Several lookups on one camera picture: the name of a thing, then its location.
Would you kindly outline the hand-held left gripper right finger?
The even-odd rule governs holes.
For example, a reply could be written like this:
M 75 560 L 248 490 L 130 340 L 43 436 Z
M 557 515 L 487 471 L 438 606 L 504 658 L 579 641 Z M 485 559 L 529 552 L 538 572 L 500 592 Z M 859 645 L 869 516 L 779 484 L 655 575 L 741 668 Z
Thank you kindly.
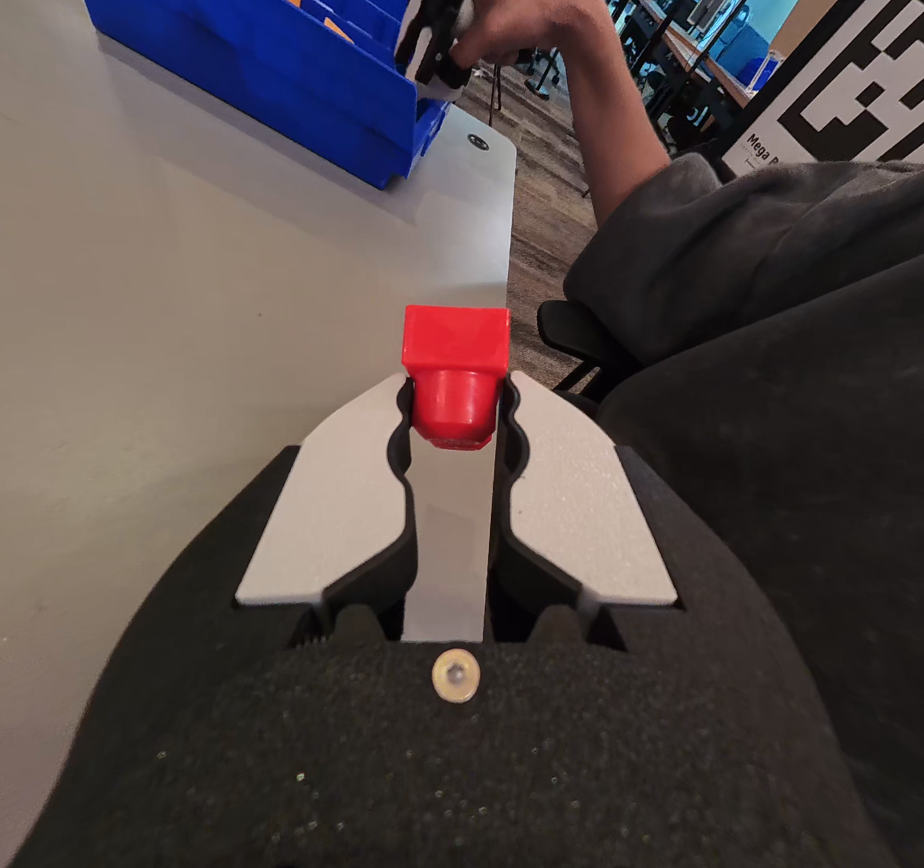
M 522 371 L 505 380 L 492 514 L 492 624 L 501 639 L 569 608 L 584 639 L 619 639 L 616 608 L 678 593 L 615 443 Z

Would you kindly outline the grey desk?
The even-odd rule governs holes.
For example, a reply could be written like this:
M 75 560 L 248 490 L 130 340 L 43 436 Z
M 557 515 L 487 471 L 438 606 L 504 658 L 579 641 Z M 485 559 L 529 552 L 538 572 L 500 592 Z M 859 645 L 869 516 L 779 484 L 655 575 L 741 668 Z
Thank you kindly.
M 517 159 L 452 107 L 378 191 L 102 36 L 84 0 L 1 8 L 6 866 L 187 544 L 399 370 L 408 304 L 506 304 Z

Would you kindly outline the person's right forearm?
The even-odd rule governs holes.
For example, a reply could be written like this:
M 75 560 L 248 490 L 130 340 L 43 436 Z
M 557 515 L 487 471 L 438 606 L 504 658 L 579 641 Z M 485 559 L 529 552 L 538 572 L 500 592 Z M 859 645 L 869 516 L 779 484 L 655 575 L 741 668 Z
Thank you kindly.
M 577 11 L 561 34 L 573 127 L 596 224 L 671 161 L 606 12 Z

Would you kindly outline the brown wooden desk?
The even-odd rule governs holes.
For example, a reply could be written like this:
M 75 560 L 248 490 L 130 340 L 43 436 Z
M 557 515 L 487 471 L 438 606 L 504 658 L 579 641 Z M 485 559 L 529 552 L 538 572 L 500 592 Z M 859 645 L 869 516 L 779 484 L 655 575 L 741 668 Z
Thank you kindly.
M 640 10 L 656 26 L 665 17 L 664 11 L 654 0 L 611 0 L 609 4 L 614 11 L 619 10 L 620 13 L 628 11 L 631 14 L 635 10 Z M 685 71 L 698 75 L 701 67 L 706 69 L 701 76 L 706 83 L 714 81 L 722 93 L 734 101 L 739 108 L 746 108 L 752 100 L 753 94 L 745 88 L 745 85 L 712 57 L 704 46 L 693 42 L 676 23 L 671 22 L 668 25 L 664 34 L 661 35 L 661 41 Z

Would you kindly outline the person's right hand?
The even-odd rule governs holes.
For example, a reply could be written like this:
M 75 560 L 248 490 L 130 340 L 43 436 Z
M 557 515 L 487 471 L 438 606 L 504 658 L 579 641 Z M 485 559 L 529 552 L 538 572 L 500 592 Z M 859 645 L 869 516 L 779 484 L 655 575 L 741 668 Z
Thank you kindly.
M 574 97 L 584 87 L 598 97 L 618 89 L 625 68 L 603 0 L 473 0 L 468 29 L 450 55 L 462 68 L 498 62 L 527 48 L 558 49 Z

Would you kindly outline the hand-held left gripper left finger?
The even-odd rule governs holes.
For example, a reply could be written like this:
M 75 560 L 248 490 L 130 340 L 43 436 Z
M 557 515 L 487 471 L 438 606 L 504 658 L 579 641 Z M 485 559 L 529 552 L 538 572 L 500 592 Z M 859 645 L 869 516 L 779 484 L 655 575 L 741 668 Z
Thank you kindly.
M 244 608 L 299 606 L 329 629 L 353 605 L 402 606 L 418 573 L 411 465 L 414 388 L 394 374 L 301 443 L 235 593 Z

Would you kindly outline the black white marker board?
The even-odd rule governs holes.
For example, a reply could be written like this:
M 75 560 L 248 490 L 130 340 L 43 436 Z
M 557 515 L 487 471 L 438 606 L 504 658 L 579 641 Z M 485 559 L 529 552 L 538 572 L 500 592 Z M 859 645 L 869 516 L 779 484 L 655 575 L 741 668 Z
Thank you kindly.
M 721 165 L 923 159 L 923 0 L 839 0 L 743 114 Z

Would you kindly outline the person's dark sweatshirt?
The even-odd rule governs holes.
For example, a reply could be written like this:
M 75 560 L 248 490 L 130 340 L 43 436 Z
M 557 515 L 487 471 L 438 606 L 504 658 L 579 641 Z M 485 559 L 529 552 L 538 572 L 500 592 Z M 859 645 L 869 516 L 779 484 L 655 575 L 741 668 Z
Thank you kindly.
M 603 428 L 770 598 L 873 822 L 922 866 L 922 164 L 700 155 L 649 176 L 566 275 L 641 371 Z

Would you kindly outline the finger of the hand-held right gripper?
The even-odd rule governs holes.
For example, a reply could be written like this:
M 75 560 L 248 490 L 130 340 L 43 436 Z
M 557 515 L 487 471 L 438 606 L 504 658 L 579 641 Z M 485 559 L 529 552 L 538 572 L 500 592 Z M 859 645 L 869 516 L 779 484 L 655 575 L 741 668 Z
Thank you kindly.
M 417 43 L 422 29 L 419 21 L 421 8 L 422 0 L 409 0 L 401 20 L 394 53 L 396 70 L 411 81 L 416 80 L 416 71 L 412 60 L 417 50 Z

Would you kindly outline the red toy block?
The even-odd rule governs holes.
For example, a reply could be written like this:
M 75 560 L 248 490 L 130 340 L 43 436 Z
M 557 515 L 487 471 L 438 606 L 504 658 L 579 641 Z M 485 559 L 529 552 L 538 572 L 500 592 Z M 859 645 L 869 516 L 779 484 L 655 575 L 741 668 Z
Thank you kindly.
M 411 423 L 424 440 L 456 451 L 491 441 L 510 329 L 506 308 L 406 307 L 401 363 L 414 387 Z

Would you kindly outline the blue plastic bin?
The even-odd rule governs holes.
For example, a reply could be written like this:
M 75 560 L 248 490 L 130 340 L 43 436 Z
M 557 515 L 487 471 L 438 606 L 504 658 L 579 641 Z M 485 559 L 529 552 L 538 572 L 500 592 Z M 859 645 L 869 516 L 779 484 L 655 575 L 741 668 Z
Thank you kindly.
M 344 0 L 348 42 L 286 0 L 84 0 L 106 36 L 361 181 L 407 178 L 448 112 L 396 70 L 409 0 Z

